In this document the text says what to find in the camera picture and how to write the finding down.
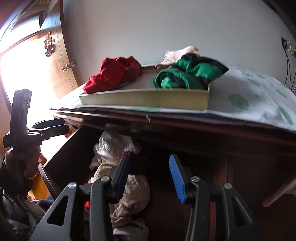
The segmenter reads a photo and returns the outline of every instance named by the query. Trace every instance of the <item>drawer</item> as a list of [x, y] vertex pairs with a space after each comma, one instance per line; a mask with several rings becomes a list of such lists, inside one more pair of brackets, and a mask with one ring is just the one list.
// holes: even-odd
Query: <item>drawer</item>
[[[103, 130], [88, 126], [74, 132], [63, 147], [39, 170], [53, 197], [69, 182], [79, 185], [87, 183], [94, 175], [89, 165], [94, 157], [93, 147]], [[141, 145], [141, 156], [146, 159], [145, 174], [150, 185], [150, 200], [147, 207], [136, 215], [143, 218], [150, 234], [149, 240], [184, 240], [190, 215], [190, 205], [182, 205], [177, 198], [169, 170], [169, 156], [177, 154], [184, 166], [208, 183], [222, 185], [231, 182], [251, 210], [257, 216], [269, 237], [284, 237], [293, 217], [296, 217], [296, 200], [288, 198], [285, 202], [294, 202], [289, 212], [285, 212], [284, 221], [275, 219], [276, 209], [258, 209], [261, 201], [276, 191], [293, 173], [296, 173], [294, 161], [284, 163], [266, 162], [256, 158], [235, 157], [226, 154], [200, 151], [189, 145], [170, 142], [166, 139], [151, 138], [135, 134], [133, 138]], [[272, 228], [266, 225], [273, 220]], [[215, 210], [211, 211], [210, 235], [215, 235]]]

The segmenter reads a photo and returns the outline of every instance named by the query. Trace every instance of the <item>silver screw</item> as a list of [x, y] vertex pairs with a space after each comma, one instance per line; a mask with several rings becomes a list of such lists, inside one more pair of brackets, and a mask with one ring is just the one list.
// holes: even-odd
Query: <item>silver screw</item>
[[199, 182], [200, 181], [200, 178], [199, 177], [197, 177], [197, 176], [193, 176], [192, 178], [191, 178], [191, 181], [193, 181], [193, 182]]
[[110, 177], [108, 177], [108, 176], [102, 176], [101, 177], [102, 182], [107, 182], [107, 181], [109, 181], [109, 179], [110, 179]]
[[75, 188], [77, 186], [76, 183], [69, 183], [68, 188]]
[[224, 184], [224, 187], [225, 187], [226, 189], [230, 189], [230, 188], [232, 188], [232, 185], [231, 185], [230, 183], [225, 183], [225, 184]]

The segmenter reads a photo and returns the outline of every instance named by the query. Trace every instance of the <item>white wall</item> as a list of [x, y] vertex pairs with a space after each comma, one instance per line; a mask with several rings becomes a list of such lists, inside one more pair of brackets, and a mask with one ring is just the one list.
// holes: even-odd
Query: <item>white wall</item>
[[[195, 45], [226, 65], [252, 68], [284, 81], [281, 37], [295, 43], [261, 0], [64, 0], [67, 36], [82, 83], [106, 57], [133, 55], [159, 63], [167, 50]], [[292, 77], [295, 58], [290, 55]]]

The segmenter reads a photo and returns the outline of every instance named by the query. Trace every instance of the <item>blue gripper pad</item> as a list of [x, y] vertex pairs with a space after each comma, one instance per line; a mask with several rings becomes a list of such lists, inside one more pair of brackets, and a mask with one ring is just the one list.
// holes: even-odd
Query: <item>blue gripper pad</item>
[[182, 204], [186, 202], [186, 193], [185, 193], [185, 183], [188, 177], [186, 176], [184, 169], [180, 163], [180, 160], [177, 155], [170, 156], [170, 173], [174, 181], [176, 193], [178, 199], [180, 199]]

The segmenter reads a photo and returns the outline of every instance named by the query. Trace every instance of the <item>door knob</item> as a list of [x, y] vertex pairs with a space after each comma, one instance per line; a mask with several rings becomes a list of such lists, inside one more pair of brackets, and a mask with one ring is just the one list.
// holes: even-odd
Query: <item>door knob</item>
[[72, 61], [70, 64], [66, 64], [64, 67], [62, 67], [62, 71], [64, 72], [66, 70], [69, 70], [69, 69], [75, 67], [76, 65], [77, 65], [77, 63]]

